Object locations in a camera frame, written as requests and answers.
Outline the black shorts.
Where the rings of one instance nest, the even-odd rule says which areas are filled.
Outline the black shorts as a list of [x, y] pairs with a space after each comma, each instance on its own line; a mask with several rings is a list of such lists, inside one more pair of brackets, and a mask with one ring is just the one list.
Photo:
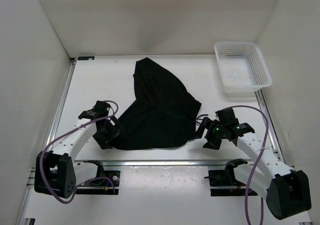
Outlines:
[[118, 118], [122, 132], [111, 142], [118, 150], [178, 148], [196, 136], [202, 106], [170, 71], [146, 57], [134, 69], [135, 101]]

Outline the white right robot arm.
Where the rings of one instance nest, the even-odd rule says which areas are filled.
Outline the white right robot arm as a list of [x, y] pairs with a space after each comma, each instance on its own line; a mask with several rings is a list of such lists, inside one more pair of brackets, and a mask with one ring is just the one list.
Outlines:
[[204, 117], [196, 135], [206, 139], [206, 149], [218, 150], [222, 141], [228, 140], [257, 163], [254, 166], [242, 158], [231, 160], [226, 163], [221, 178], [230, 185], [248, 185], [265, 200], [276, 219], [283, 220], [311, 209], [308, 176], [302, 170], [293, 170], [264, 147], [248, 123], [239, 123], [236, 118], [220, 122]]

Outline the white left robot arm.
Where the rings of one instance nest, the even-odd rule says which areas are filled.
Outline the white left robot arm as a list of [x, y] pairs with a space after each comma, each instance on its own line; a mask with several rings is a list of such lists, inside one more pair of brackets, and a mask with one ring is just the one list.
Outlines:
[[108, 180], [101, 161], [76, 162], [75, 159], [89, 139], [95, 139], [101, 149], [110, 149], [110, 142], [120, 132], [119, 121], [107, 111], [83, 111], [73, 130], [53, 140], [38, 154], [34, 190], [52, 195], [62, 204], [69, 204], [79, 186], [87, 183], [100, 185]]

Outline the blue corner label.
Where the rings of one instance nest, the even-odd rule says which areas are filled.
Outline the blue corner label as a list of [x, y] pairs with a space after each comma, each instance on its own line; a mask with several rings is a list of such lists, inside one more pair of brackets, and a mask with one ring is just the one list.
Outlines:
[[93, 61], [95, 56], [79, 56], [77, 58], [78, 61]]

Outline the white plastic basket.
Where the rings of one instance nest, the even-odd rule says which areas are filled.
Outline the white plastic basket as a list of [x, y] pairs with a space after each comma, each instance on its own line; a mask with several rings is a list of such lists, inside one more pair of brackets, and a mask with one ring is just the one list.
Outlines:
[[258, 45], [251, 41], [221, 41], [214, 52], [222, 89], [230, 97], [247, 97], [272, 85], [272, 79]]

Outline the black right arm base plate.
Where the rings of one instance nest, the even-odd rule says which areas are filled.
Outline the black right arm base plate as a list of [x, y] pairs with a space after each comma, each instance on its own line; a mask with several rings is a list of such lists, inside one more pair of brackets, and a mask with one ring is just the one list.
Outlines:
[[224, 169], [212, 169], [204, 177], [209, 181], [211, 197], [244, 197], [246, 184], [236, 180], [234, 169], [248, 162], [242, 158], [228, 161]]

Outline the aluminium table edge rail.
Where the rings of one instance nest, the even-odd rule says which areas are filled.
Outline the aluminium table edge rail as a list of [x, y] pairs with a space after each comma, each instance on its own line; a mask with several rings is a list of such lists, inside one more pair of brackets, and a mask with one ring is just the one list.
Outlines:
[[100, 160], [104, 166], [131, 166], [131, 167], [143, 167], [143, 166], [223, 166], [227, 160]]

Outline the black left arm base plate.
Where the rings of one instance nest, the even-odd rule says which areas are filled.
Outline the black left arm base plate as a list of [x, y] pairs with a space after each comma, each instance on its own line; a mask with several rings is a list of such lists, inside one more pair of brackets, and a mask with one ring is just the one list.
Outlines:
[[97, 160], [85, 160], [74, 166], [77, 195], [118, 195], [121, 171], [105, 168]]

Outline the left aluminium side rail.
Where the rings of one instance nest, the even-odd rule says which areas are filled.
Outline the left aluminium side rail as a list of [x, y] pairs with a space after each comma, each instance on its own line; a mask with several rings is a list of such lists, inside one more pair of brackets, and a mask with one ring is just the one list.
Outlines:
[[68, 68], [68, 72], [67, 72], [66, 78], [63, 83], [62, 91], [60, 93], [58, 104], [57, 104], [57, 107], [55, 110], [55, 114], [54, 114], [52, 124], [51, 124], [50, 130], [49, 130], [49, 134], [48, 134], [48, 137], [47, 137], [47, 140], [45, 143], [46, 145], [49, 144], [51, 141], [53, 141], [56, 136], [76, 63], [77, 63], [77, 58], [70, 59], [70, 66]]

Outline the aluminium side rail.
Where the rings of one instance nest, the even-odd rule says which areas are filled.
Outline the aluminium side rail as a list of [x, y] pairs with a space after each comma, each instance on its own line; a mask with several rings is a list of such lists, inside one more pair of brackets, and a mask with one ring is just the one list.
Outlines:
[[57, 107], [55, 110], [55, 114], [54, 114], [52, 124], [51, 124], [50, 130], [49, 130], [49, 134], [48, 134], [48, 137], [47, 137], [47, 140], [45, 143], [46, 145], [49, 144], [51, 141], [53, 141], [56, 136], [76, 63], [77, 63], [77, 58], [70, 59], [70, 66], [68, 68], [68, 72], [67, 72], [66, 78], [63, 83], [62, 91], [60, 93], [58, 104], [57, 104]]
[[255, 96], [256, 96], [256, 100], [257, 103], [259, 105], [260, 110], [265, 114], [268, 125], [269, 125], [269, 129], [268, 129], [268, 137], [270, 140], [270, 144], [273, 150], [273, 153], [282, 161], [285, 162], [283, 153], [282, 153], [282, 149], [269, 113], [269, 110], [267, 108], [267, 104], [265, 101], [265, 98], [263, 96], [263, 93], [261, 90], [258, 90], [255, 92]]

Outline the right aluminium side rail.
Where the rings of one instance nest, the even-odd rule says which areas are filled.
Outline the right aluminium side rail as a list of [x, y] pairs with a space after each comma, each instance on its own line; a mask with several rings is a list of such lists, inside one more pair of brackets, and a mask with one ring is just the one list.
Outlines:
[[263, 96], [263, 93], [261, 90], [258, 90], [255, 92], [255, 96], [256, 96], [256, 100], [257, 103], [259, 105], [260, 110], [265, 114], [268, 125], [269, 125], [269, 129], [268, 129], [268, 137], [270, 140], [270, 144], [273, 150], [273, 153], [282, 161], [285, 162], [283, 153], [282, 153], [282, 149], [269, 113], [269, 110], [267, 108], [267, 104], [265, 101], [265, 98]]

